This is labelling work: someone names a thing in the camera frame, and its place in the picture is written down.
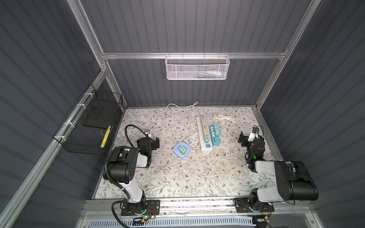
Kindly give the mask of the white multicolour power strip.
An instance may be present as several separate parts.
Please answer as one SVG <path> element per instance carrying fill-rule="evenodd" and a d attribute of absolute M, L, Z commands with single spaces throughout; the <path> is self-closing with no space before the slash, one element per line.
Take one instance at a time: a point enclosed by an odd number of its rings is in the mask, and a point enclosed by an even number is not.
<path fill-rule="evenodd" d="M 199 133 L 200 147 L 203 153 L 210 153 L 213 151 L 213 144 L 209 132 L 209 125 L 205 116 L 196 117 L 197 127 Z"/>

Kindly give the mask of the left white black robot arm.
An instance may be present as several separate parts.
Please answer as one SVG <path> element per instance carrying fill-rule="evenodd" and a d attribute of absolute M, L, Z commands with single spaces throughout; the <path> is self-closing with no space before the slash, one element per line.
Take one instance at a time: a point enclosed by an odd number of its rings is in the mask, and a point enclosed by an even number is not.
<path fill-rule="evenodd" d="M 160 139 L 144 137 L 137 141 L 137 148 L 119 146 L 107 156 L 103 179 L 117 186 L 125 194 L 125 202 L 135 207 L 146 207 L 146 196 L 134 179 L 137 168 L 148 168 L 152 151 L 160 148 Z"/>

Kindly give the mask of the teal USB power strip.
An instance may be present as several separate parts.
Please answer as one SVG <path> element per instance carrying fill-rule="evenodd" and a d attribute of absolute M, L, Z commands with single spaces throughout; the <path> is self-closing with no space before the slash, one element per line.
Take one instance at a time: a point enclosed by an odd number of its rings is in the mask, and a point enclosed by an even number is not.
<path fill-rule="evenodd" d="M 220 130 L 219 130 L 217 123 L 210 125 L 210 132 L 211 132 L 213 146 L 219 146 L 220 145 L 220 138 L 219 138 Z"/>

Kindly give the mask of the green charger cube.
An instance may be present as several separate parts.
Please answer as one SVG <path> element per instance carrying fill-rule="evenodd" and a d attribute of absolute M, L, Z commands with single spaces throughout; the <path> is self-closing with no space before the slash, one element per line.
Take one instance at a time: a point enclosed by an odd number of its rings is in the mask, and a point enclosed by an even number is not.
<path fill-rule="evenodd" d="M 180 152 L 182 155 L 185 155 L 185 154 L 187 153 L 186 148 L 185 148 L 185 147 L 183 147 L 183 146 L 180 146 L 178 150 L 179 150 L 179 152 Z"/>

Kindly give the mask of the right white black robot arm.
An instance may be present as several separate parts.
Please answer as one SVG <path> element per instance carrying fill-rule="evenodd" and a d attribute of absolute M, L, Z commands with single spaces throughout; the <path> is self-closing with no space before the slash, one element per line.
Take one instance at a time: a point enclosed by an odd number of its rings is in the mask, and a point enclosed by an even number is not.
<path fill-rule="evenodd" d="M 273 175 L 276 184 L 266 188 L 253 189 L 243 208 L 252 212 L 273 212 L 273 203 L 296 201 L 316 201 L 318 189 L 301 161 L 268 161 L 263 158 L 265 152 L 264 137 L 254 128 L 249 135 L 240 133 L 238 143 L 247 149 L 245 161 L 253 173 Z"/>

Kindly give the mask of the blue triangular socket adapter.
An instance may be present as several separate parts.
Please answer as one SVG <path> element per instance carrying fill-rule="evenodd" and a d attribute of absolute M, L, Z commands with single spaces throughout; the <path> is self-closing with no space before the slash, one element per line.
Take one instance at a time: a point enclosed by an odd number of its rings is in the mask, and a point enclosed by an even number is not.
<path fill-rule="evenodd" d="M 180 152 L 179 152 L 179 147 L 180 146 L 183 146 L 186 148 L 187 150 L 187 153 L 185 155 L 182 155 Z M 187 155 L 189 155 L 189 153 L 191 152 L 191 147 L 189 145 L 187 145 L 186 143 L 184 142 L 179 142 L 174 148 L 173 148 L 173 152 L 176 156 L 178 156 L 180 159 L 183 159 L 185 158 Z"/>

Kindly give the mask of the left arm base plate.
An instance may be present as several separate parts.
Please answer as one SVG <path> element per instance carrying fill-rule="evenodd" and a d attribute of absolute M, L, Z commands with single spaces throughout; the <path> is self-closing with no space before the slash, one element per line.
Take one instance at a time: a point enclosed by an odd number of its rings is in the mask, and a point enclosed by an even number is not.
<path fill-rule="evenodd" d="M 160 200 L 123 203 L 121 206 L 121 216 L 156 216 L 159 215 L 160 203 Z"/>

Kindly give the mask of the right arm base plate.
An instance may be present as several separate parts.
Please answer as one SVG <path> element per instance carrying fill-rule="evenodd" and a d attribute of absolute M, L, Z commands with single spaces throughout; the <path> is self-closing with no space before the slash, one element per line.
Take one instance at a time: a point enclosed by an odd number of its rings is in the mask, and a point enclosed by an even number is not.
<path fill-rule="evenodd" d="M 250 198 L 234 198 L 233 204 L 237 213 L 272 213 L 275 211 L 272 204 L 267 202 L 255 202 Z"/>

